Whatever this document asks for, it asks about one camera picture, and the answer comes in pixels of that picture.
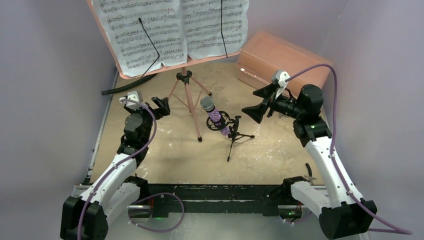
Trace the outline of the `pink folding music stand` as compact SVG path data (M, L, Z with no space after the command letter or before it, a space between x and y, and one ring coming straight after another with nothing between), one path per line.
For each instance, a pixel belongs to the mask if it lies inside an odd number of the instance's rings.
M97 22L97 25L98 25L98 27L99 27L99 29L101 31L101 34L102 34L103 38L106 41L106 44L107 44L107 46L108 46L108 48L109 48L109 50L111 52L111 48L109 46L109 42L105 38L105 35L104 35L103 31L101 30L101 26L100 26L100 24L99 24L96 16L94 15L94 12L93 12L92 8L90 7L90 3L89 2L90 1L88 1L87 4L88 4L88 6L89 6L89 8L90 8L90 10L91 10L91 12L92 12L92 14L93 14L96 22ZM225 56L222 55L222 56L214 56L214 57L205 57L203 59L191 59L188 56L188 59L187 59L187 62L186 63L180 64L180 65L169 66L169 67L163 67L163 68L158 69L158 70L155 70L155 71L145 72L142 75L135 76L135 77L127 77L127 76L123 75L121 73L121 71L118 69L117 62L116 62L116 60L115 60L112 52L111 52L111 54L112 54L112 56L114 58L115 65L116 65L116 68L117 68L118 72L125 79L133 79L133 78L137 78L137 77L141 77L142 78L142 77L145 77L145 76L150 75L150 74L156 74L156 73L164 72L164 71L171 70L171 69L179 69L179 72L176 75L176 82L177 83L180 83L181 82L181 83L184 84L184 90L185 90L185 95L186 95L186 101L184 102L184 105L188 108L189 112L191 113L193 121L196 122L198 120L197 119L197 114L196 114L196 105L197 105L197 103L195 101L193 101L192 94L191 94L191 89L190 89L190 83L191 82L195 82L196 79L193 77L192 72L190 70L188 70L188 67L191 66L191 65L196 65L196 64L199 64L199 63L203 63L203 62L209 62L209 61L213 61L213 60L217 60L217 59L222 59L222 58L228 58L228 57L231 57L231 56L235 56L235 55L239 54L239 52L240 52L240 50L238 52L236 52L236 53L230 54L227 57L225 57Z

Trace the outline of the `purple glitter microphone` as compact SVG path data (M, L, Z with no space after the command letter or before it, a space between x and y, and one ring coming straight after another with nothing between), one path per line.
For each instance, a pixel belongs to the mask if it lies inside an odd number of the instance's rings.
M208 114L206 126L212 131L219 131L223 136L230 134L230 129L226 126L226 121L220 111L215 107L211 96L205 96L200 100L200 106Z

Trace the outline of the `black mini microphone tripod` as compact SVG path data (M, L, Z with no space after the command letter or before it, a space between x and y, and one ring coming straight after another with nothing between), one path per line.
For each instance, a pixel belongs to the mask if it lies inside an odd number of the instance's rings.
M219 112L224 117L225 122L226 122L226 126L230 130L230 133L227 136L231 140L231 144L230 144L230 148L229 148L229 152L228 152L228 157L227 157L227 162L229 162L230 158L231 158L231 152L232 152L232 148L233 148L234 143L237 140L240 140L242 138L254 139L255 136L254 135L242 134L242 133L239 132L239 125L240 125L240 119L241 119L240 115L236 115L234 118L231 118L230 115L227 112L221 111L221 110L219 110Z

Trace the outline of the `sheet music paper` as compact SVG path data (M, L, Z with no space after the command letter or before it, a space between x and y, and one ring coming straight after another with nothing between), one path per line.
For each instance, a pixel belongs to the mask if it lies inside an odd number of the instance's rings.
M180 0L91 0L89 5L123 75L187 62Z
M248 0L182 0L188 56L228 57L248 38Z

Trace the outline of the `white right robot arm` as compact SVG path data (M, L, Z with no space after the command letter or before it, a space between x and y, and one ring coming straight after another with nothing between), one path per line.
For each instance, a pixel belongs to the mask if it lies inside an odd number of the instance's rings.
M324 103L322 90L306 84L298 97L293 98L280 94L277 85L271 83L253 91L253 95L262 98L262 102L245 107L242 112L257 123L261 123L264 115L271 117L273 112L293 118L295 136L315 162L327 190L324 195L305 177L290 177L277 189L282 200L304 204L318 217L319 226L329 240L367 232L377 206L372 200L364 200L332 146L334 135L320 116Z

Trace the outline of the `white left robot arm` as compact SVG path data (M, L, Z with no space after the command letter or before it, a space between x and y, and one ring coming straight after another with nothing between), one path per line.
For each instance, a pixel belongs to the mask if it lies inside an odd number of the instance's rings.
M132 93L120 98L129 115L116 155L87 190L69 196L63 203L61 240L104 240L109 226L129 204L142 205L148 201L147 180L132 174L147 155L157 121L171 113L168 97L151 100L156 109Z

